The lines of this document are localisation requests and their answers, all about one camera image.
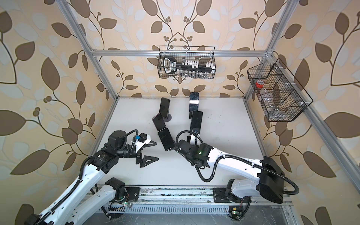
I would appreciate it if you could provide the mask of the green phone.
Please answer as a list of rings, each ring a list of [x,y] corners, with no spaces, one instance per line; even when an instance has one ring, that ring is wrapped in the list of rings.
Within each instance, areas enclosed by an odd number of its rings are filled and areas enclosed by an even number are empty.
[[[168,128],[160,130],[157,134],[166,152],[175,148],[174,140]]]

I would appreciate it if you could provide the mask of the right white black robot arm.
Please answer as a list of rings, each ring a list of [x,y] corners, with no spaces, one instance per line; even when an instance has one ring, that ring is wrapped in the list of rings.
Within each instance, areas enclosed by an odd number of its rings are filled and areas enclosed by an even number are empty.
[[[203,142],[200,136],[188,131],[195,138],[194,143],[180,140],[181,131],[175,139],[175,149],[196,169],[199,178],[211,182],[217,169],[236,173],[244,180],[230,179],[227,185],[229,194],[235,197],[260,196],[270,202],[283,202],[284,195],[297,195],[300,189],[295,182],[287,178],[278,164],[270,157],[249,159],[223,152]]]

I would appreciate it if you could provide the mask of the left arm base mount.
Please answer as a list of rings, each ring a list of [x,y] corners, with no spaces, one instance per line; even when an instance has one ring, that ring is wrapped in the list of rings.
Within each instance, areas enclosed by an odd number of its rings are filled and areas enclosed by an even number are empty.
[[[140,187],[119,187],[115,190],[115,197],[111,202],[124,203],[136,202],[140,196]]]

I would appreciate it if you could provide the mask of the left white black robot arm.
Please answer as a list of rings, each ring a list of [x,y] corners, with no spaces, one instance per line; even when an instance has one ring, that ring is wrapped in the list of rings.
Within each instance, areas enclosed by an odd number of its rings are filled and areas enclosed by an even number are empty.
[[[129,206],[132,197],[124,182],[111,178],[86,201],[83,198],[121,158],[135,158],[135,164],[144,168],[158,161],[157,157],[144,156],[142,150],[156,146],[150,135],[139,133],[137,129],[125,133],[114,131],[103,148],[87,157],[81,165],[78,178],[39,215],[29,215],[25,225],[82,225],[109,202]]]

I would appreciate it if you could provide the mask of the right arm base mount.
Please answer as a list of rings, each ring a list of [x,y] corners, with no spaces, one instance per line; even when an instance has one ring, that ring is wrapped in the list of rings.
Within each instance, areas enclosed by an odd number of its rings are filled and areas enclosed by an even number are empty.
[[[225,187],[215,187],[213,190],[213,199],[215,203],[250,203],[252,200],[249,196],[237,197],[231,193],[230,189]]]

